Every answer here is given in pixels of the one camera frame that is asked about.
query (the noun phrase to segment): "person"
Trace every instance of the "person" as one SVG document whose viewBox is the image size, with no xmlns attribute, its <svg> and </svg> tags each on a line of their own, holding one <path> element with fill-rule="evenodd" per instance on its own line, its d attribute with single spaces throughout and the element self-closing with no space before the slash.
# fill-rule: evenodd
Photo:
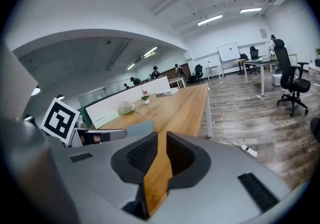
<svg viewBox="0 0 320 224">
<path fill-rule="evenodd" d="M 158 67 L 154 66 L 153 67 L 153 72 L 151 73 L 151 79 L 155 79 L 155 78 L 158 78 L 158 77 L 160 77 L 160 73 L 158 71 Z"/>
<path fill-rule="evenodd" d="M 181 66 L 179 66 L 178 64 L 175 64 L 174 66 L 175 66 L 175 73 L 176 73 L 179 77 L 183 78 L 184 84 L 186 85 L 186 84 L 187 84 L 187 76 L 186 76 L 186 74 L 184 73 L 183 68 L 182 68 Z"/>
<path fill-rule="evenodd" d="M 276 39 L 275 35 L 272 34 L 271 35 L 271 44 L 270 44 L 270 47 L 269 47 L 269 58 L 270 59 L 273 59 L 274 56 L 276 56 L 276 53 L 275 53 L 276 44 L 274 42 L 275 39 Z"/>
<path fill-rule="evenodd" d="M 142 84 L 141 80 L 139 78 L 130 77 L 130 81 L 133 82 L 135 86 Z"/>
</svg>

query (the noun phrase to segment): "white box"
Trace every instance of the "white box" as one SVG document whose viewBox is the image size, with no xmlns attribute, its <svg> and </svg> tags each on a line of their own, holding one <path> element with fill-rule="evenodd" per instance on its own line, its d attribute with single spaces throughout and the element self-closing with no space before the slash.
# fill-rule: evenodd
<svg viewBox="0 0 320 224">
<path fill-rule="evenodd" d="M 155 96 L 157 97 L 162 97 L 162 96 L 168 96 L 168 95 L 173 95 L 175 94 L 179 89 L 178 88 L 171 88 L 169 90 L 165 90 L 165 91 L 162 91 L 162 92 L 158 92 L 155 94 Z"/>
<path fill-rule="evenodd" d="M 272 75 L 272 83 L 274 86 L 281 86 L 280 80 L 281 80 L 282 74 L 273 74 Z"/>
</svg>

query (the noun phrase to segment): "wooden floor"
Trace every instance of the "wooden floor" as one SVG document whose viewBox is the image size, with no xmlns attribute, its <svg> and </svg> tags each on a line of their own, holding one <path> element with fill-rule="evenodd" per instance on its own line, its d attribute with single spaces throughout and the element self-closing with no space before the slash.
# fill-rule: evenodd
<svg viewBox="0 0 320 224">
<path fill-rule="evenodd" d="M 291 188 L 309 180 L 317 166 L 320 156 L 320 143 L 310 130 L 310 121 L 320 117 L 320 84 L 314 76 L 303 73 L 303 78 L 311 81 L 311 89 L 301 93 L 301 101 L 309 109 L 305 115 L 302 106 L 295 107 L 293 117 L 291 102 L 281 102 L 282 88 L 272 85 L 272 74 L 265 67 L 265 93 L 261 98 L 261 76 L 236 73 L 227 74 L 219 80 L 210 79 L 209 100 L 224 111 L 225 136 L 242 145 L 245 144 L 258 152 L 258 161 L 281 176 Z M 230 145 L 224 139 L 221 122 L 222 112 L 211 106 L 212 141 Z M 203 115 L 200 137 L 206 137 L 206 115 Z"/>
</svg>

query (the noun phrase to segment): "wooden plank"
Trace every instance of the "wooden plank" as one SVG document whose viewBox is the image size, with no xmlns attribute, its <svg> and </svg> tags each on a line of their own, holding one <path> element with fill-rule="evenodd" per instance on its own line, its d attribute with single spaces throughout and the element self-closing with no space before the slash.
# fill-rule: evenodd
<svg viewBox="0 0 320 224">
<path fill-rule="evenodd" d="M 205 109 L 208 84 L 181 88 L 171 96 L 151 95 L 150 104 L 134 103 L 136 112 L 120 116 L 101 129 L 126 129 L 153 119 L 154 130 L 158 132 L 158 154 L 144 177 L 144 191 L 150 215 L 167 196 L 168 180 L 172 177 L 169 158 L 166 153 L 168 131 L 197 136 Z"/>
</svg>

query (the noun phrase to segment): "chair backrest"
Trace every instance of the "chair backrest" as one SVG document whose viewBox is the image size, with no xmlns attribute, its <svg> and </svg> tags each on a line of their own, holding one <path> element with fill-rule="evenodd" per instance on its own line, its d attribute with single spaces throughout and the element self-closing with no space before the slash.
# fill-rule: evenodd
<svg viewBox="0 0 320 224">
<path fill-rule="evenodd" d="M 248 59 L 248 56 L 247 56 L 245 53 L 240 54 L 240 58 L 241 58 L 241 59 L 244 59 L 244 60 L 246 60 L 246 61 L 249 60 L 249 59 Z"/>
<path fill-rule="evenodd" d="M 284 41 L 282 41 L 281 39 L 275 39 L 273 41 L 275 43 L 274 52 L 282 69 L 280 84 L 283 85 L 283 82 L 288 81 L 288 78 L 290 76 L 289 66 L 291 65 L 291 63 Z"/>
<path fill-rule="evenodd" d="M 203 76 L 203 73 L 202 73 L 202 66 L 200 64 L 196 65 L 195 66 L 195 76 L 196 77 L 202 77 Z"/>
<path fill-rule="evenodd" d="M 251 55 L 251 60 L 259 59 L 259 50 L 256 49 L 254 46 L 251 46 L 250 55 Z"/>
</svg>

